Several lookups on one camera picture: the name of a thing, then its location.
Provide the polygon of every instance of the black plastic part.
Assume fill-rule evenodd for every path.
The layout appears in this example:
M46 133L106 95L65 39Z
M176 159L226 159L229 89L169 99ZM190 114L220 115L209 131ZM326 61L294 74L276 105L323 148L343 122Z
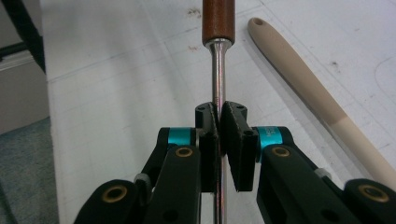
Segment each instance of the black plastic part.
M148 161L141 172L142 174L149 176L152 187L155 187L158 175L163 167L163 160L165 159L168 151L168 136L169 128L161 128L158 132L157 145L149 156Z
M283 126L278 126L277 128L279 129L280 134L282 135L282 142L283 142L282 145L286 145L290 147L295 146L293 136L291 135L289 129Z
M199 223L200 154L192 146L172 147L169 150L143 223Z
M214 192L216 184L215 158L219 146L216 117L212 103L195 107L195 128L199 134L199 149L201 151L202 192Z
M276 155L277 147L289 155ZM257 204L265 223L360 223L293 147L271 145L262 160Z
M252 191L256 153L260 149L259 134L248 127L248 109L225 102L221 113L221 148L227 151L228 162L237 191Z
M396 223L396 193L382 184L368 179L350 180L343 198L362 223Z
M197 132L195 128L191 128L190 146L196 147Z
M150 186L148 186L148 183L146 183L144 180L142 179L137 179L134 184L137 186L137 190L139 192L138 195L138 203L139 206L141 207L141 211L145 211L145 206L147 205L147 203L151 200L151 191L148 191L148 188Z
M115 186L126 188L125 196L117 202L103 200L106 191ZM111 180L101 185L91 195L78 213L76 224L126 224L140 223L142 216L139 208L138 190L134 183L125 180Z

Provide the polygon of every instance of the beige wooden handle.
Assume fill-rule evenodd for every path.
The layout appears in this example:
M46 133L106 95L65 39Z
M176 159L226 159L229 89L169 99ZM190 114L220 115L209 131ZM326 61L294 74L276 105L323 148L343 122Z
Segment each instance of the beige wooden handle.
M265 57L358 158L374 180L396 190L395 170L335 102L285 38L259 18L250 19L247 28Z

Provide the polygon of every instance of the white surface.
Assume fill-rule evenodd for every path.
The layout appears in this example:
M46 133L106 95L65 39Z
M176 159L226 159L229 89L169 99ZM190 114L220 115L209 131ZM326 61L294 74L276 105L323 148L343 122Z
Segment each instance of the white surface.
M62 223L102 183L133 180L161 127L190 127L211 99L201 1L42 0L49 102ZM396 167L396 5L391 1L236 1L226 54L227 99L250 126L290 128L297 145L340 187L362 176L248 36L269 21L385 158ZM262 223L256 192L228 178L229 223ZM202 223L211 223L204 195Z

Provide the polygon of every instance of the wooden handle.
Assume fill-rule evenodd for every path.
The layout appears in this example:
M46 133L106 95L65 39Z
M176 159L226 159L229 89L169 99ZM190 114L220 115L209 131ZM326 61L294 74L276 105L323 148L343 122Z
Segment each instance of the wooden handle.
M204 0L202 18L202 42L226 38L235 41L235 1Z
M270 24L253 18L248 31L283 78L378 182L396 190L396 172L326 91L291 45Z

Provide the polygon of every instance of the metal rod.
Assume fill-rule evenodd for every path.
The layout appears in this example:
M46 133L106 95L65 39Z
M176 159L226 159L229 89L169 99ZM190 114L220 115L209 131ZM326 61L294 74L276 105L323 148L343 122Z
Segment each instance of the metal rod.
M225 102L225 72L224 56L227 49L232 45L225 38L216 38L206 43L206 47L212 54L212 96L213 104L218 112L220 122L221 109ZM220 144L216 152L216 188L214 194L214 223L225 224L226 221L226 161L225 153L221 151Z

